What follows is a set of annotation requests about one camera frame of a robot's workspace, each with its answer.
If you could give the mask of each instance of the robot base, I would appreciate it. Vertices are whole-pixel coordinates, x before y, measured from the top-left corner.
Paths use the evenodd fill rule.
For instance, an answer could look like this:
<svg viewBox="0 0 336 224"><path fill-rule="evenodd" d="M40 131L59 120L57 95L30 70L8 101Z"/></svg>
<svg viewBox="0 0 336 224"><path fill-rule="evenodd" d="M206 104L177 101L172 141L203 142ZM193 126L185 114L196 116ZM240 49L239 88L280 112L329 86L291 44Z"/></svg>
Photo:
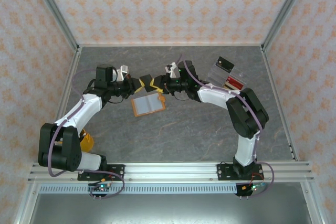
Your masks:
<svg viewBox="0 0 336 224"><path fill-rule="evenodd" d="M218 180L252 180L252 174L263 175L263 167L254 162L248 166L242 166L235 158L232 164L218 164Z"/></svg>
<svg viewBox="0 0 336 224"><path fill-rule="evenodd" d="M101 164L99 170L104 170L106 172L113 172L120 175L124 178L124 171L125 165L113 165L107 164L106 157L101 156ZM100 181L103 178L106 178L106 174L104 173L90 173L90 172L83 172L82 174L78 173L78 181ZM111 176L113 181L121 181L120 178Z"/></svg>

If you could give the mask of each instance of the yellow object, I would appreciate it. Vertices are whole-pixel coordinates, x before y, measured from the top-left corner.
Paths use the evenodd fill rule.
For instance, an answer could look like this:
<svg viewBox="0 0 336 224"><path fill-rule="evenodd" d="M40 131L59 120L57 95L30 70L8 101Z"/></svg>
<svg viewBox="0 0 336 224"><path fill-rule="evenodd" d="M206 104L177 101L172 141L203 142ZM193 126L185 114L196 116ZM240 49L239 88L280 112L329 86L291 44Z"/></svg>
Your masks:
<svg viewBox="0 0 336 224"><path fill-rule="evenodd" d="M152 79L151 83L149 84L149 86L155 88L157 90L157 92L163 93L163 89L160 89L159 87L154 85L154 79Z"/></svg>
<svg viewBox="0 0 336 224"><path fill-rule="evenodd" d="M145 83L143 83L141 80L140 81L140 85L141 87L139 87L134 93L137 93L138 91L140 91L143 87L145 87Z"/></svg>
<svg viewBox="0 0 336 224"><path fill-rule="evenodd" d="M94 145L92 136L84 129L81 131L80 135L83 136L83 139L80 141L80 149L82 152L89 152Z"/></svg>

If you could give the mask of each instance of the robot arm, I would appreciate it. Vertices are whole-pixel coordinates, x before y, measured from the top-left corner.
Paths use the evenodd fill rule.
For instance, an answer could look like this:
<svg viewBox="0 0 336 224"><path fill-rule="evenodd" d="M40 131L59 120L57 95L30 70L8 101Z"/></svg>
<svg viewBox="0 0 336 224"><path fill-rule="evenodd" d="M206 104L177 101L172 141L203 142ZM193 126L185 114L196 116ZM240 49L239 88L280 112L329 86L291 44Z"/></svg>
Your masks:
<svg viewBox="0 0 336 224"><path fill-rule="evenodd" d="M61 124L62 127L56 136L56 143L62 140L62 144L53 147L52 168L73 172L77 169L104 170L104 167L107 166L105 157L81 151L80 133L112 96L122 96L127 99L130 95L141 90L144 84L141 80L132 78L128 73L128 67L124 65L118 70L110 65L98 65L96 78L91 82L94 83L94 87L88 87L84 91L83 100L80 100L54 124L46 123L41 127L38 152L38 162L41 166L48 166L50 143L55 137L56 129ZM80 110L72 118L69 118L80 106L82 106Z"/></svg>
<svg viewBox="0 0 336 224"><path fill-rule="evenodd" d="M191 74L198 80L192 62L186 61L186 64ZM171 78L172 73L171 71L167 71L170 70L169 68L166 68L167 74L155 77L151 82L151 87L156 88L158 92L164 94L170 93L171 95L174 95L174 92L185 91L188 97L192 100L212 103L228 110L233 127L238 133L238 150L234 157L234 165L236 165L235 170L237 173L244 173L244 167L253 165L253 151L259 128L251 113L246 111L246 108L234 93L239 94L245 99L260 121L262 128L265 127L265 124L268 121L268 114L264 107L261 105L252 89L245 88L242 91L227 90L228 92L223 92L211 88L215 87L214 85L200 80L201 83L207 84L210 88L204 87L199 85L189 76L183 62L180 62L177 66L180 72L180 78Z"/></svg>

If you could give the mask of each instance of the black mounting plate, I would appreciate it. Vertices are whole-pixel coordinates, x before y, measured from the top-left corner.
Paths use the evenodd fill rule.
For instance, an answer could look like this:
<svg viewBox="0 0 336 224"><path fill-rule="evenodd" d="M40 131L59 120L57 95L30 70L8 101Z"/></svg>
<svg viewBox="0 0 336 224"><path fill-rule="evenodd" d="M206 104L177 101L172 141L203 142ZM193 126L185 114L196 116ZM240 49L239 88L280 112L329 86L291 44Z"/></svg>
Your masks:
<svg viewBox="0 0 336 224"><path fill-rule="evenodd" d="M125 174L125 165L107 165L106 171L116 173L124 178ZM106 177L106 173L87 173L83 172L82 174L78 173L78 181L99 181ZM114 181L121 181L120 178L112 176Z"/></svg>
<svg viewBox="0 0 336 224"><path fill-rule="evenodd" d="M263 170L263 167L258 164L253 164L252 167L246 172L245 174L238 175L234 171L234 165L233 164L218 164L217 165L217 176L218 180L252 180L252 173L259 173L264 175L263 173L260 173L260 170Z"/></svg>

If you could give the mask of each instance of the patterned wallpaper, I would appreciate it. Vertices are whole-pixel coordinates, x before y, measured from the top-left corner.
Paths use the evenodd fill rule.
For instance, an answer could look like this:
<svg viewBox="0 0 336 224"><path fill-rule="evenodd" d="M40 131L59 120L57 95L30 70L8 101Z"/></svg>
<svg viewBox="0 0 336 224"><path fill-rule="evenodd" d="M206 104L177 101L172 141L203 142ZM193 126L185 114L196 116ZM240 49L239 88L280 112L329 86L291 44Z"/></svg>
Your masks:
<svg viewBox="0 0 336 224"><path fill-rule="evenodd" d="M56 0L80 44L261 44L285 0Z"/></svg>
<svg viewBox="0 0 336 224"><path fill-rule="evenodd" d="M336 220L336 0L297 0L267 57L299 156Z"/></svg>
<svg viewBox="0 0 336 224"><path fill-rule="evenodd" d="M72 59L43 0L0 0L0 59L0 222L13 223Z"/></svg>

